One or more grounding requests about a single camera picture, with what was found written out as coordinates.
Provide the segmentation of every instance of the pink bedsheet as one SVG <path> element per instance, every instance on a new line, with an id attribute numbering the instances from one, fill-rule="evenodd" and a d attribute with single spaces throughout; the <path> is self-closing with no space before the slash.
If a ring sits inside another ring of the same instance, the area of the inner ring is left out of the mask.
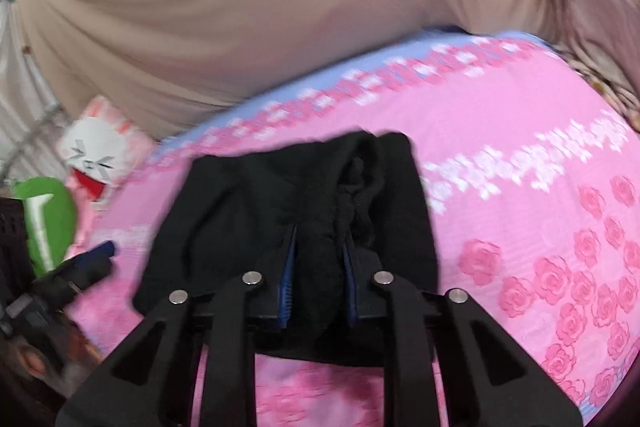
<path id="1" fill-rule="evenodd" d="M 519 39 L 433 46 L 292 107 L 211 129 L 127 184 L 91 237 L 117 242 L 116 274 L 72 309 L 89 338 L 108 353 L 139 322 L 130 296 L 190 157 L 398 130 L 429 194 L 441 290 L 466 288 L 587 422 L 640 349 L 640 142 L 626 123 L 562 60 Z M 382 425 L 379 371 L 257 357 L 256 377 L 260 427 Z"/>

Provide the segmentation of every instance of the black garment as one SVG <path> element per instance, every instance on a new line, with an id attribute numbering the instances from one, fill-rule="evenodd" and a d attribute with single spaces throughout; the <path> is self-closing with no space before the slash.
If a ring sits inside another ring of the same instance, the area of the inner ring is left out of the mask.
<path id="1" fill-rule="evenodd" d="M 418 288 L 437 289 L 433 235 L 409 140 L 354 132 L 272 152 L 196 159 L 156 236 L 135 308 L 145 314 L 175 289 L 194 297 L 214 292 L 280 251 L 292 225 L 288 329 L 298 347 L 335 330 L 344 309 L 348 234 L 379 254 L 385 269 Z"/>

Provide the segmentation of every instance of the metal bolt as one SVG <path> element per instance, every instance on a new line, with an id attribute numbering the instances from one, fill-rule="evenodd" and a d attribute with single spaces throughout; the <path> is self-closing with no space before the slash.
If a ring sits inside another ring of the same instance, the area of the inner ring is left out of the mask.
<path id="1" fill-rule="evenodd" d="M 462 304 L 469 298 L 469 294 L 460 288 L 453 288 L 449 292 L 449 300 L 456 304 Z"/>
<path id="2" fill-rule="evenodd" d="M 378 284 L 391 284 L 394 281 L 394 275 L 385 271 L 375 272 L 373 280 Z"/>
<path id="3" fill-rule="evenodd" d="M 188 298 L 189 294 L 184 290 L 174 290 L 171 292 L 171 295 L 169 295 L 171 304 L 184 304 Z"/>
<path id="4" fill-rule="evenodd" d="M 262 280 L 262 274 L 260 272 L 247 272 L 242 276 L 242 282 L 244 284 L 257 284 Z"/>

